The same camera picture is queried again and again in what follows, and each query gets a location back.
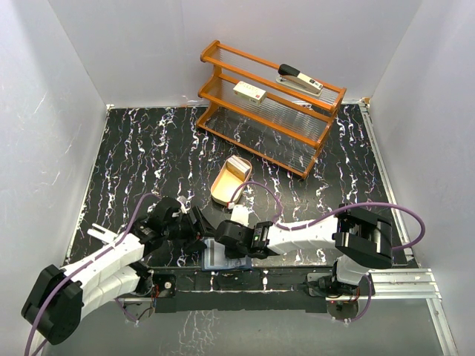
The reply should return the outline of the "blue card holder wallet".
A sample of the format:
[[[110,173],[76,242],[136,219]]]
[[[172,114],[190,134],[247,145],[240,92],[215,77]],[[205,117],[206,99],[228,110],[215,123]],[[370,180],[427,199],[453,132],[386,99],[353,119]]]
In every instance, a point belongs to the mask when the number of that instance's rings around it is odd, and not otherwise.
[[[250,257],[228,258],[225,255],[225,246],[216,243],[214,239],[204,241],[206,249],[202,254],[202,270],[204,271],[227,271],[235,269],[251,269]]]

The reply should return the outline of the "stack of credit cards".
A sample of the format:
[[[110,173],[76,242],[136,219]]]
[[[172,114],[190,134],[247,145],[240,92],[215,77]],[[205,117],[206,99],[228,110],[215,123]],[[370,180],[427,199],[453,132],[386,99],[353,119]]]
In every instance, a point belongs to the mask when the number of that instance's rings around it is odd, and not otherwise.
[[[240,157],[231,156],[226,160],[226,169],[235,175],[240,181],[245,181],[251,167]]]

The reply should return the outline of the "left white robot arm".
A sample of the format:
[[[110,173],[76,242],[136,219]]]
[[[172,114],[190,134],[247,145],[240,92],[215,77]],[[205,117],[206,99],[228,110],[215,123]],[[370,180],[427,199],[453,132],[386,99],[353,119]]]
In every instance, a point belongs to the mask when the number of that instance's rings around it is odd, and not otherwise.
[[[80,321],[124,294],[149,294],[151,269],[142,260],[172,241],[184,253],[202,252],[214,227],[201,210],[163,197],[144,216],[134,212],[122,233],[76,263],[41,270],[21,310],[22,317],[52,345],[70,337]]]

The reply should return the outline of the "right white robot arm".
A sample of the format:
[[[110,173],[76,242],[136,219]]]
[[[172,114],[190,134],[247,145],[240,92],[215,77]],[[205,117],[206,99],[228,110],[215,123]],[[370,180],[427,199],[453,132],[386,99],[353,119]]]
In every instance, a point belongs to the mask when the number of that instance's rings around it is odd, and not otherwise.
[[[224,220],[214,241],[224,246],[228,258],[265,260],[296,250],[331,248],[341,252],[330,275],[305,284],[315,295],[353,296],[371,269],[393,265],[392,223],[366,209],[339,210],[320,222],[259,222],[253,228],[240,221]]]

